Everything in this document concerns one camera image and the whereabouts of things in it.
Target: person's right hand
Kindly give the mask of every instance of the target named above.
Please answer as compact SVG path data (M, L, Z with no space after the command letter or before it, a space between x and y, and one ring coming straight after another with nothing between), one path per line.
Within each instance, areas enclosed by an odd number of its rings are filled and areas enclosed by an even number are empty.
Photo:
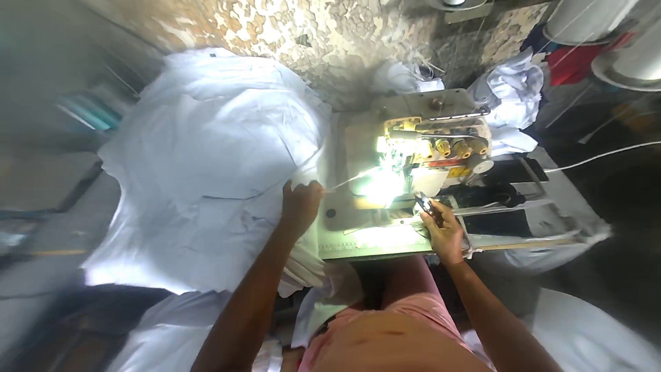
M435 209L432 211L434 216L420 212L420 217L432 236L432 249L445 266L463 262L461 255L463 229L459 221L450 208L432 199L430 202Z

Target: red fabric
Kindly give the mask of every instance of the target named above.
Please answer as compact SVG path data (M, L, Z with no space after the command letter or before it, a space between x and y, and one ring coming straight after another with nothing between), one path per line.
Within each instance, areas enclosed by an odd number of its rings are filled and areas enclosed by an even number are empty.
M551 70L551 86L576 84L591 72L592 60L601 54L605 45L564 46L546 58Z

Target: pile of fabric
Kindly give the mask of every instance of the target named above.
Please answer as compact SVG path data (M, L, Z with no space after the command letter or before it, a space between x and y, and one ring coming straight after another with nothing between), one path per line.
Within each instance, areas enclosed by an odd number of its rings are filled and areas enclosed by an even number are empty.
M531 152L537 141L520 132L537 118L544 73L532 63L528 48L480 76L469 88L478 105L491 113L485 117L491 129L492 156Z
M122 196L82 265L88 285L234 291L278 223L282 187L322 179L330 106L266 58L212 48L166 57L98 152ZM315 229L297 243L279 292L321 285Z

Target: scissors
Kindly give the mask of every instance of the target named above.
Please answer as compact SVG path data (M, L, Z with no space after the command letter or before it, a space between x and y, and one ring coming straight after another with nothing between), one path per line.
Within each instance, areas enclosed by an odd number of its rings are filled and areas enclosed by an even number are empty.
M422 191L418 191L413 195L415 198L416 203L422 208L422 210L426 213L429 214L431 217L434 217L432 214L432 209L434 208L432 206L432 203L429 201L429 198L427 195L425 195Z
M418 203L418 205L420 205L420 208L422 208L422 210L425 213L429 214L434 219L434 221L436 222L436 225L438 226L439 222L438 222L438 220L436 220L436 216L434 216L434 214L432 212L432 209L435 210L436 208L434 208L432 203L429 201L429 198L427 197L427 195L425 195L422 191L418 191L413 196L415 198L415 201ZM463 220L459 220L459 221L460 221L460 224L461 224L461 228L463 229L463 239L468 244L468 248L470 248L472 250L473 249L473 243L468 238L468 232L466 232L466 225L463 223Z

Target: concrete wall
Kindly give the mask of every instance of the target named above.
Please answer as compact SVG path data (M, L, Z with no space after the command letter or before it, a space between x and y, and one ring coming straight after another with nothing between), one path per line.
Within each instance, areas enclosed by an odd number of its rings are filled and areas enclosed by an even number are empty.
M338 110L369 101L371 73L386 59L430 62L454 71L448 76L453 82L464 82L485 63L517 52L514 44L545 9L507 11L511 2L497 1L486 24L475 19L468 26L448 26L425 0L80 1L162 53L221 46L274 58ZM498 53L489 51L491 58L482 57L485 42L498 45Z

